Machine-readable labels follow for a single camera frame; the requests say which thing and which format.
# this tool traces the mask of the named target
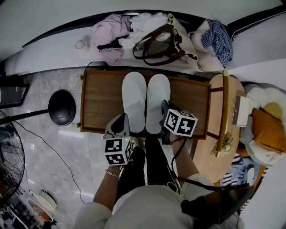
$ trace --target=black cable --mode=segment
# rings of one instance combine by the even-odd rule
[[[207,190],[210,190],[210,191],[217,191],[218,189],[220,189],[220,187],[215,187],[215,186],[209,186],[209,185],[204,185],[198,181],[193,181],[193,180],[189,180],[189,179],[186,179],[186,178],[182,178],[182,177],[178,177],[175,173],[175,170],[174,170],[174,161],[175,159],[179,156],[179,154],[181,153],[183,147],[185,146],[185,143],[187,141],[187,138],[184,137],[184,141],[181,145],[181,147],[179,148],[178,152],[175,154],[175,156],[173,157],[172,159],[172,162],[171,162],[171,166],[172,166],[172,173],[173,175],[176,177],[176,179],[178,180],[181,180],[181,181],[184,181],[184,182],[187,182],[187,183],[190,183],[190,184],[194,184],[196,186],[199,186],[199,187],[202,187],[204,189],[207,189]]]
[[[21,124],[19,124],[19,125],[20,125],[24,130],[26,130],[27,132],[29,132],[29,133],[31,133],[31,134],[34,134],[35,136],[41,138],[44,143],[46,143],[53,151],[55,151],[41,136],[36,135],[36,134],[33,133],[32,131],[28,131],[28,130],[27,130],[25,127],[23,127]],[[77,186],[77,188],[78,188],[79,191],[80,191],[80,199],[81,199],[81,201],[85,204],[85,202],[84,202],[83,199],[81,198],[81,189],[80,189],[80,187],[77,185],[77,183],[76,183],[76,181],[75,181],[75,179],[74,179],[74,177],[73,177],[71,168],[70,168],[70,167],[67,165],[67,163],[63,160],[63,158],[59,155],[59,153],[58,153],[57,151],[55,151],[55,152],[57,153],[57,155],[59,156],[59,158],[63,161],[63,163],[67,166],[67,168],[70,170],[72,180],[73,180],[73,182],[75,183],[75,185]]]
[[[94,61],[92,61],[92,62],[90,62],[86,67],[85,67],[85,70],[84,71],[86,71],[86,69],[88,68],[88,66],[90,65],[90,64],[92,64]]]
[[[27,182],[28,190],[30,191],[30,187],[29,187],[28,179],[27,179],[28,171],[27,171],[27,169],[25,168],[25,166],[24,166],[24,169],[26,170],[26,182]]]
[[[24,195],[26,198],[29,198],[28,196],[27,196],[27,194],[26,194],[26,191],[25,191],[25,189],[23,189],[21,186],[19,186],[19,193],[21,194],[21,195]]]
[[[33,195],[29,195],[23,187],[21,187],[21,186],[19,186],[19,187],[22,189],[22,192],[25,194],[25,196],[26,196],[27,198],[28,198],[28,196],[29,196],[29,197],[33,197]]]

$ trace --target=black pants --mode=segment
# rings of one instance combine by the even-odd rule
[[[145,142],[147,158],[148,185],[165,185],[177,192],[176,181],[172,176],[167,158],[158,139],[147,138]],[[145,186],[145,152],[141,147],[134,147],[128,165],[123,169],[118,182],[116,201],[133,189]]]

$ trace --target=black strap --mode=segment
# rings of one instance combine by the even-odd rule
[[[172,34],[172,30],[174,29],[173,25],[170,24],[165,24],[161,27],[159,27],[158,29],[152,31],[151,33],[149,33],[148,35],[146,35],[145,37],[143,37],[141,39],[141,41],[139,41],[138,43],[135,44],[135,46],[133,47],[133,55],[136,59],[142,59],[146,64],[150,65],[150,66],[159,66],[159,65],[164,65],[164,64],[169,64],[171,62],[176,61],[177,59],[180,59],[181,57],[183,57],[185,55],[185,51],[184,50],[180,50],[178,52],[178,50],[175,47],[171,47],[165,51],[156,53],[156,54],[151,54],[151,55],[146,55],[151,43],[156,39],[156,37],[158,37],[160,34],[164,33],[164,32],[170,32]],[[144,50],[143,50],[143,54],[142,56],[136,56],[135,55],[135,51],[136,51],[136,47],[145,39],[148,39],[145,44],[144,44]],[[149,63],[146,61],[146,59],[151,59],[151,58],[161,58],[162,56],[170,56],[169,59],[161,61],[161,62],[157,62],[157,63]]]
[[[99,45],[99,46],[97,46],[97,48],[98,48],[98,50],[103,50],[103,49],[107,49],[107,48],[122,48],[122,45],[119,44],[119,39],[127,38],[127,37],[128,36],[117,37],[115,40],[113,40],[109,44]]]

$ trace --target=blue plaid shirt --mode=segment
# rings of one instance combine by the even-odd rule
[[[212,46],[220,63],[225,68],[227,61],[232,60],[232,43],[226,29],[219,21],[213,21],[210,30],[202,35],[204,48]]]

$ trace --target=marble floor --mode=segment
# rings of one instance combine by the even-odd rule
[[[83,68],[54,70],[26,75],[30,89],[21,107],[3,109],[6,115],[16,115],[35,110],[47,109],[53,92],[59,89],[69,91],[76,101],[76,117],[73,123],[80,121],[80,99],[82,81],[76,76],[82,74]],[[108,164],[104,157],[104,141],[101,134],[80,132],[71,125],[56,126],[48,114],[19,120],[26,129],[40,135],[54,148],[71,168],[75,181],[81,189],[82,199],[92,201],[105,174]],[[59,229],[70,229],[83,202],[79,189],[72,180],[70,170],[59,156],[40,138],[25,131],[18,124],[17,129],[25,151],[27,181],[21,186],[28,191],[28,185],[35,194],[41,190],[49,191],[58,205],[53,216]],[[163,147],[168,161],[172,159],[170,146]]]

